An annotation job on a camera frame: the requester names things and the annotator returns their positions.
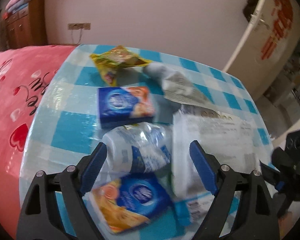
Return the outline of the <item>clear crushed plastic bottle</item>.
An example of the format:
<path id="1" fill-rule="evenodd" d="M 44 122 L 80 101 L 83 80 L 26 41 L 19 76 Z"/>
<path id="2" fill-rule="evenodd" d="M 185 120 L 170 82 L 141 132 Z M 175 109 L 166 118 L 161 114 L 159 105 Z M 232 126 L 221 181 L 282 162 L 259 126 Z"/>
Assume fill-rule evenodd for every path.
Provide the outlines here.
<path id="1" fill-rule="evenodd" d="M 171 162 L 171 126 L 149 122 L 119 126 L 107 132 L 102 142 L 115 172 L 151 173 Z"/>

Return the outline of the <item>blue Vinda tissue pack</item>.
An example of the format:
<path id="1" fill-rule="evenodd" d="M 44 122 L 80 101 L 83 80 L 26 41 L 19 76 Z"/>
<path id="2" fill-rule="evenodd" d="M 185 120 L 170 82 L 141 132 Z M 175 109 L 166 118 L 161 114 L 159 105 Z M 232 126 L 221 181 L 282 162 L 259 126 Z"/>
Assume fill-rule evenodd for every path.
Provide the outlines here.
<path id="1" fill-rule="evenodd" d="M 151 122 L 155 109 L 146 86 L 97 89 L 97 115 L 102 128 Z"/>

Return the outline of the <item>grey white paper bag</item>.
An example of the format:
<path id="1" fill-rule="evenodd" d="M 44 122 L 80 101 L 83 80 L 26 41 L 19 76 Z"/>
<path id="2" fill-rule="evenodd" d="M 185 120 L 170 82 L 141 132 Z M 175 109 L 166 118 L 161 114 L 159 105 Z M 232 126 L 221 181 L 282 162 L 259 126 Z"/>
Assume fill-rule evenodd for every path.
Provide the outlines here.
<path id="1" fill-rule="evenodd" d="M 157 82 L 164 97 L 175 103 L 208 108 L 217 111 L 212 101 L 205 96 L 180 71 L 163 63 L 152 62 L 143 68 L 143 73 Z"/>

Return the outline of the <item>white blue milk carton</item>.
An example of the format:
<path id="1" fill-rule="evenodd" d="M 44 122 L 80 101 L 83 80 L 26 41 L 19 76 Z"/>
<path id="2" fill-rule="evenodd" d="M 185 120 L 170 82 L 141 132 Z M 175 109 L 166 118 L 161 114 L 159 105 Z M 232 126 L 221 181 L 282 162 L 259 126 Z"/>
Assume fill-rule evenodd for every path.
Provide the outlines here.
<path id="1" fill-rule="evenodd" d="M 258 169 L 257 150 L 250 122 L 232 115 L 208 117 L 177 111 L 173 115 L 172 189 L 179 199 L 206 191 L 190 157 L 190 143 L 198 141 L 203 150 L 238 172 Z"/>

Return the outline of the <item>blue checkered tablecloth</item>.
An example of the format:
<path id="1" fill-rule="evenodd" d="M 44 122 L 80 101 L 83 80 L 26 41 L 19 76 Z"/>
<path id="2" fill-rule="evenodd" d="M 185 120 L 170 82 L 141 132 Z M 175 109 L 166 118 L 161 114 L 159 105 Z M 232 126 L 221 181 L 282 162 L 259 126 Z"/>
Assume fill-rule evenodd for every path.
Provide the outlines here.
<path id="1" fill-rule="evenodd" d="M 50 82 L 34 115 L 27 136 L 19 178 L 22 206 L 31 181 L 37 171 L 47 174 L 62 172 L 90 154 L 103 136 L 98 126 L 96 92 L 104 87 L 90 55 L 104 53 L 114 46 L 80 45 L 68 56 Z M 271 165 L 273 151 L 270 135 L 257 107 L 239 79 L 220 70 L 156 51 L 128 48 L 141 57 L 161 62 L 185 75 L 221 112 L 247 120 L 253 127 L 253 142 L 260 161 Z M 154 122 L 172 124 L 174 106 L 163 96 L 159 85 L 142 73 L 140 68 L 125 69 L 119 86 L 147 86 L 153 100 Z M 191 239 L 201 220 L 189 226 L 180 225 L 175 211 L 166 212 L 145 227 L 114 235 L 94 213 L 89 194 L 84 197 L 87 209 L 106 239 Z"/>

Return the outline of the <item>pink heart bed cover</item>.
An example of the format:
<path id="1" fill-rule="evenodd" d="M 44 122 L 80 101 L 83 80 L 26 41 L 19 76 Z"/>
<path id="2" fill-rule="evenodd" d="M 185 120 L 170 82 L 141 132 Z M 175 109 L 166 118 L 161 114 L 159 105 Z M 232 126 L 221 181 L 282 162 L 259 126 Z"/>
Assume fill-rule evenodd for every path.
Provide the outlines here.
<path id="1" fill-rule="evenodd" d="M 28 46 L 0 52 L 0 224 L 16 237 L 19 172 L 34 114 L 74 46 Z"/>

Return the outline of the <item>yellow snack wrapper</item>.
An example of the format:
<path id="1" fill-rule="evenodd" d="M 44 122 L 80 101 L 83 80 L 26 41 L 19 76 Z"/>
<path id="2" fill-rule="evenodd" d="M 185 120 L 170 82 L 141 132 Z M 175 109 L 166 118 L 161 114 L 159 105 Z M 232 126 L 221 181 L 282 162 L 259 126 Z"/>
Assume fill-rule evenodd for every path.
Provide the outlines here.
<path id="1" fill-rule="evenodd" d="M 145 67 L 152 62 L 121 45 L 102 54 L 92 53 L 90 58 L 101 79 L 110 87 L 117 86 L 117 75 L 120 70 L 130 67 Z"/>

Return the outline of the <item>red door decoration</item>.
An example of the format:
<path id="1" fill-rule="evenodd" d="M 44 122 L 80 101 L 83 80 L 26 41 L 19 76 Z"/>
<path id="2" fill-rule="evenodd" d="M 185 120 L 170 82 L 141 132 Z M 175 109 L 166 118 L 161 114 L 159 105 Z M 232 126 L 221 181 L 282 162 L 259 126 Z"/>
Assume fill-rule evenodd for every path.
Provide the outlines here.
<path id="1" fill-rule="evenodd" d="M 261 60 L 271 57 L 277 44 L 288 36 L 293 23 L 293 6 L 290 0 L 274 0 L 271 16 L 275 16 L 271 35 L 261 50 Z"/>

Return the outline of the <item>brown wooden cabinet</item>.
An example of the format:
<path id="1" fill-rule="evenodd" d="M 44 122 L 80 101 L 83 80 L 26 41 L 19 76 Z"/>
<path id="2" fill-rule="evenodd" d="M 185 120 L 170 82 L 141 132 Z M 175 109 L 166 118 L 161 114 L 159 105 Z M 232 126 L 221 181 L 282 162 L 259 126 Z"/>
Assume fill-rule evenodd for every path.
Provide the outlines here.
<path id="1" fill-rule="evenodd" d="M 5 19 L 4 23 L 10 49 L 48 44 L 45 0 L 30 0 L 25 7 Z"/>

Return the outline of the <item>wall power socket strip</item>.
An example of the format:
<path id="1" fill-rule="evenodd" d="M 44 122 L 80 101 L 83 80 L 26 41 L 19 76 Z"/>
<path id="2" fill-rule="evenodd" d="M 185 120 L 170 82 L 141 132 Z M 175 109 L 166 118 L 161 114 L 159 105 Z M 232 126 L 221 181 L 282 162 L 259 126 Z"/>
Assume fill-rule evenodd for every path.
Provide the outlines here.
<path id="1" fill-rule="evenodd" d="M 69 23 L 68 24 L 68 30 L 90 30 L 91 23 Z"/>

